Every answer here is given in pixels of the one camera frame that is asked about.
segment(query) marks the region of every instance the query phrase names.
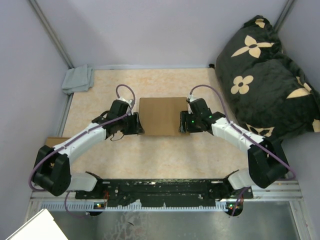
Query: cable connector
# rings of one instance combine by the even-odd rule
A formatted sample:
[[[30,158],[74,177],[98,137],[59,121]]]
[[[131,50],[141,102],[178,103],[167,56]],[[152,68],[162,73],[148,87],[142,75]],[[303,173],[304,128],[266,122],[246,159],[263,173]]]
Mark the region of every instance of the cable connector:
[[[126,100],[125,98],[123,98],[122,96],[118,98],[118,100],[122,101],[122,102],[126,102],[127,104],[129,104],[129,107],[132,108],[132,102],[133,100]]]
[[[197,98],[194,97],[192,94],[189,94],[188,97],[186,98],[186,100],[188,103],[191,103],[191,102],[197,100]]]

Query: black bracket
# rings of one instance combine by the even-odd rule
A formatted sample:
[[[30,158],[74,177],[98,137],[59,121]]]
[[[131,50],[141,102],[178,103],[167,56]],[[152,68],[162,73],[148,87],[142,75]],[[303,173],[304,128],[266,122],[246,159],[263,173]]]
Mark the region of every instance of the black bracket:
[[[36,166],[45,156],[54,149],[44,145],[36,156]],[[45,161],[33,175],[32,181],[47,190],[54,196],[63,194],[71,182],[70,163],[66,154],[56,153]]]
[[[126,114],[129,104],[125,101],[114,100],[109,111],[103,112],[100,116],[91,122],[96,124],[104,124],[110,120],[119,118]],[[139,114],[134,112],[124,118],[103,126],[106,131],[106,139],[113,134],[121,131],[124,135],[144,134],[145,131],[141,126]]]
[[[211,125],[215,124],[225,115],[216,111],[212,113],[203,98],[198,98],[189,102],[192,113],[188,111],[180,112],[180,128],[181,133],[201,133],[208,132],[213,135]]]
[[[279,139],[266,137],[260,145],[289,165]],[[284,178],[288,172],[285,166],[256,145],[252,145],[251,148],[248,149],[248,165],[250,177],[256,185],[263,189],[279,178]]]
[[[140,200],[143,207],[214,207],[216,201],[236,198],[241,189],[234,191],[224,179],[101,179],[95,188],[76,191],[76,199],[103,199],[108,192],[108,207],[127,206]],[[251,190],[245,199],[253,198]]]

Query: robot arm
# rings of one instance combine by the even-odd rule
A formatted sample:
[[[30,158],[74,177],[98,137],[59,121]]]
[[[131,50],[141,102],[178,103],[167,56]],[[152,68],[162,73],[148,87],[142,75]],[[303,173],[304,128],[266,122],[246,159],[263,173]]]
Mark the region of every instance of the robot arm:
[[[247,154],[248,169],[236,171],[227,177],[234,190],[252,185],[266,188],[288,172],[284,165],[245,138],[244,134],[288,164],[279,140],[249,132],[233,122],[229,122],[226,116],[220,112],[212,114],[206,101],[202,98],[192,97],[188,102],[191,111],[183,111],[180,115],[180,131],[182,133],[209,132],[227,140]]]
[[[58,151],[35,171],[32,181],[54,196],[59,196],[65,191],[92,191],[97,183],[96,176],[87,172],[71,176],[70,166],[93,145],[106,140],[118,131],[124,135],[144,132],[137,112],[119,119],[128,112],[130,104],[131,101],[117,99],[113,101],[109,111],[93,119],[83,131],[52,148],[46,145],[40,148],[34,166],[50,153]]]

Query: beige floor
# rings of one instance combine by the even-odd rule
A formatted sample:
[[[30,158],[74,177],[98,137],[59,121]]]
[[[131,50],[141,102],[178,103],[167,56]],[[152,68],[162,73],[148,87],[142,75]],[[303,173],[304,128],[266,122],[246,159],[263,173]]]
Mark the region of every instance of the beige floor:
[[[94,87],[74,94],[63,136],[75,135],[108,110],[117,98],[118,84],[130,85],[134,90],[134,111],[138,111],[141,97],[186,97],[199,84],[221,92],[211,68],[96,70]],[[131,98],[125,88],[120,94]],[[210,89],[198,88],[194,95],[204,98],[212,112],[222,112],[218,97]],[[228,114],[234,120],[229,109]],[[247,162],[236,147],[206,132],[179,137],[132,135],[98,143],[78,158],[71,170],[90,171],[102,178],[223,178],[247,167]]]

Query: beige flower print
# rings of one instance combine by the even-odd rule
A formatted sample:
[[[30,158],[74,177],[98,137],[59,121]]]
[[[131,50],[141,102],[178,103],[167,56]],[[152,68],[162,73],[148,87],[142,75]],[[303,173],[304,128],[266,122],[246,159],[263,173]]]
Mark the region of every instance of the beige flower print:
[[[253,126],[251,126],[251,125],[249,125],[249,124],[247,124],[247,123],[246,123],[245,125],[246,125],[246,127],[249,129],[250,132],[254,133],[254,132],[252,131],[252,129],[254,129],[254,130],[256,130],[256,132],[258,133],[258,135],[260,135],[260,136],[262,136],[262,135],[261,135],[262,131],[266,130],[267,132],[263,135],[263,136],[265,136],[265,137],[270,137],[271,134],[272,134],[272,132],[273,132],[273,130],[275,129],[274,126],[272,126],[272,127],[266,127],[266,128],[263,128],[263,127],[258,128],[258,127],[253,127]]]
[[[249,54],[254,58],[259,58],[261,54],[260,48],[271,48],[274,43],[270,42],[257,42],[253,37],[247,35],[244,39],[245,46],[235,51],[231,57],[238,56],[249,51]]]
[[[254,22],[255,24],[257,24],[260,28],[264,28],[265,27],[265,23],[264,23],[264,20],[262,18],[258,18],[257,20],[255,20]]]
[[[254,77],[251,75],[248,75],[245,78],[242,78],[242,76],[236,76],[233,80],[234,86],[231,88],[231,93],[236,94],[239,92],[240,94],[246,94],[249,92],[248,84],[250,84],[253,80]]]
[[[302,84],[302,82],[300,81],[300,77],[299,76],[296,76],[296,79],[297,79],[298,83],[303,87],[295,89],[294,91],[292,91],[286,97],[286,99],[299,98],[299,97],[303,97],[303,96],[307,96],[307,95],[311,94],[310,93],[310,91],[312,90],[311,87],[306,82],[304,84]]]
[[[320,120],[314,119],[314,120],[313,120],[313,123],[312,123],[312,126],[313,126],[313,131],[314,131],[315,133],[320,132]]]

